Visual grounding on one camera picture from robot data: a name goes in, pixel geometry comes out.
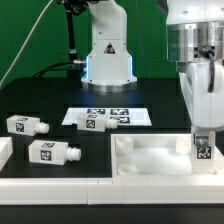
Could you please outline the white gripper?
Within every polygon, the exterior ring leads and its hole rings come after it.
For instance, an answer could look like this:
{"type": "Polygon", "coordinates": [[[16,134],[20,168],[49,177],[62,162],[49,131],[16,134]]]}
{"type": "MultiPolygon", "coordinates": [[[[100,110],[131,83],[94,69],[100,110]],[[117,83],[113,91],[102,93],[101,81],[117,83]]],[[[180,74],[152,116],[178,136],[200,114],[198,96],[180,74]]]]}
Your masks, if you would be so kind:
{"type": "MultiPolygon", "coordinates": [[[[182,94],[192,125],[196,129],[224,130],[224,67],[215,63],[214,89],[208,91],[210,65],[208,62],[190,63],[187,73],[180,73],[182,94]]],[[[207,147],[208,136],[196,136],[196,147],[207,147]]]]}

